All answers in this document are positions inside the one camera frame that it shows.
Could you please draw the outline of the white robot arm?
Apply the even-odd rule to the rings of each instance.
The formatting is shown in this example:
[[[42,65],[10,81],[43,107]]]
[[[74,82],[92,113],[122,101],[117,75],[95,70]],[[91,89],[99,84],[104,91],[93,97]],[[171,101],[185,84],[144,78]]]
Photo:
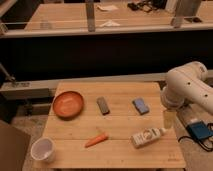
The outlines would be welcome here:
[[[160,93],[161,103],[165,107],[163,118],[166,129],[172,127],[177,110],[186,100],[213,115],[213,88],[205,83],[207,75],[206,66],[198,61],[175,67],[166,73],[166,85]]]

